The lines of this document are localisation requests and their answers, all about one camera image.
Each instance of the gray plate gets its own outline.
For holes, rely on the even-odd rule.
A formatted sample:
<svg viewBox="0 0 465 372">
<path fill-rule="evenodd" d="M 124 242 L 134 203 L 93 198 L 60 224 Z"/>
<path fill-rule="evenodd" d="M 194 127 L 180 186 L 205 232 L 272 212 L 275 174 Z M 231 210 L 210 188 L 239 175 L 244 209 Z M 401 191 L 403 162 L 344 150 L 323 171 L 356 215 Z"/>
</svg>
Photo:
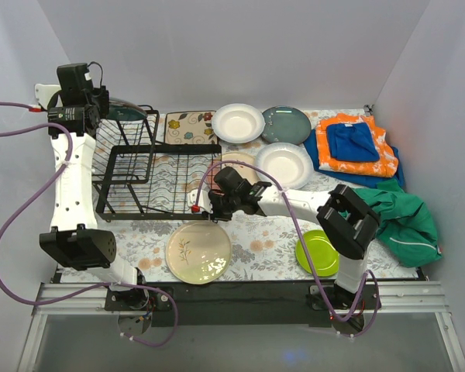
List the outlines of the gray plate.
<svg viewBox="0 0 465 372">
<path fill-rule="evenodd" d="M 287 106 L 275 106 L 262 113 L 265 119 L 262 138 L 267 142 L 286 142 L 299 145 L 312 131 L 310 119 L 300 110 Z"/>
</svg>

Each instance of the beige plate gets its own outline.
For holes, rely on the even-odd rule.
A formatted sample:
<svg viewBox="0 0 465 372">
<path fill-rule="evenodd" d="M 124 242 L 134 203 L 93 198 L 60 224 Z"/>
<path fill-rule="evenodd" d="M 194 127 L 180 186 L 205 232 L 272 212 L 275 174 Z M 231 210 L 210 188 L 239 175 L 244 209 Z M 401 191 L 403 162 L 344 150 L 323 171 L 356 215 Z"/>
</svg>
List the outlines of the beige plate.
<svg viewBox="0 0 465 372">
<path fill-rule="evenodd" d="M 230 151 L 228 153 L 224 153 L 222 155 L 222 161 L 225 160 L 236 160 L 242 161 L 247 164 L 253 165 L 255 163 L 255 157 L 249 155 L 248 153 L 240 153 L 239 151 Z M 251 168 L 244 167 L 243 165 L 239 164 L 223 164 L 222 167 L 233 167 L 239 173 L 239 175 L 243 178 L 246 178 L 251 184 L 255 184 L 260 179 L 257 176 L 256 171 Z"/>
<path fill-rule="evenodd" d="M 178 279 L 189 284 L 209 283 L 229 266 L 231 241 L 216 223 L 185 223 L 170 236 L 165 259 Z"/>
</svg>

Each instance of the gray floor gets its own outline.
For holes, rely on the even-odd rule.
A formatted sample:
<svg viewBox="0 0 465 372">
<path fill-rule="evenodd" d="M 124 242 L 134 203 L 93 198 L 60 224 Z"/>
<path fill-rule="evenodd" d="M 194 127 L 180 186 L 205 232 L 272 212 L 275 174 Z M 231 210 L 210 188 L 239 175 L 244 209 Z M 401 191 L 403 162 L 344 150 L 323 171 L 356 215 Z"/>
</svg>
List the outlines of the gray floor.
<svg viewBox="0 0 465 372">
<path fill-rule="evenodd" d="M 162 339 L 168 329 L 149 329 Z M 119 337 L 115 316 L 50 316 L 38 371 L 452 370 L 433 314 L 380 314 L 351 341 L 305 325 L 183 326 L 152 350 Z"/>
</svg>

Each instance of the lime green plate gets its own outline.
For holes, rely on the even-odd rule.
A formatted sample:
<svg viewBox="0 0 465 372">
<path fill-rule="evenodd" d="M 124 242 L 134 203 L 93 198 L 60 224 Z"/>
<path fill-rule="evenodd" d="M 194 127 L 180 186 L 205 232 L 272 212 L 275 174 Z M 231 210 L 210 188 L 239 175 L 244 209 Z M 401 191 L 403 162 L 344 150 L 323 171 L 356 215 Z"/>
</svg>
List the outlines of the lime green plate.
<svg viewBox="0 0 465 372">
<path fill-rule="evenodd" d="M 339 254 L 323 230 L 307 231 L 303 234 L 303 239 L 305 239 L 307 244 L 317 275 L 320 277 L 331 277 L 338 272 Z M 301 267 L 309 273 L 312 272 L 300 240 L 296 243 L 296 259 Z"/>
</svg>

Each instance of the blue cloth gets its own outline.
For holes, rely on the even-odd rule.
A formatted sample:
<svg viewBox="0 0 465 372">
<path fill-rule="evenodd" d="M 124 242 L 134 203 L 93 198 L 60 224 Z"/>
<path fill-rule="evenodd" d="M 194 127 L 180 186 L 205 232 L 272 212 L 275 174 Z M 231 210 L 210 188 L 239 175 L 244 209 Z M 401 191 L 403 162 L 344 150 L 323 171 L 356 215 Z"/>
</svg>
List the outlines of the blue cloth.
<svg viewBox="0 0 465 372">
<path fill-rule="evenodd" d="M 365 122 L 327 126 L 331 157 L 341 161 L 378 161 L 374 139 Z"/>
<path fill-rule="evenodd" d="M 384 178 L 384 177 L 375 177 L 375 176 L 363 176 L 361 174 L 348 174 L 348 173 L 340 173 L 340 172 L 331 172 L 329 170 L 319 170 L 319 151 L 317 150 L 317 141 L 315 139 L 315 130 L 310 132 L 310 136 L 303 142 L 305 145 L 305 149 L 308 152 L 308 155 L 312 159 L 313 167 L 316 171 L 326 174 L 328 176 L 337 178 L 341 181 L 353 182 L 354 184 L 362 184 L 363 186 L 367 186 L 368 188 L 377 188 L 377 184 L 382 181 L 388 181 L 392 179 L 396 179 L 398 184 L 401 188 L 403 188 L 405 184 L 405 176 L 403 175 L 403 168 L 401 167 L 401 161 L 398 156 L 398 149 L 396 147 L 391 146 L 391 149 L 394 151 L 394 155 L 398 159 L 398 170 L 393 178 Z"/>
</svg>

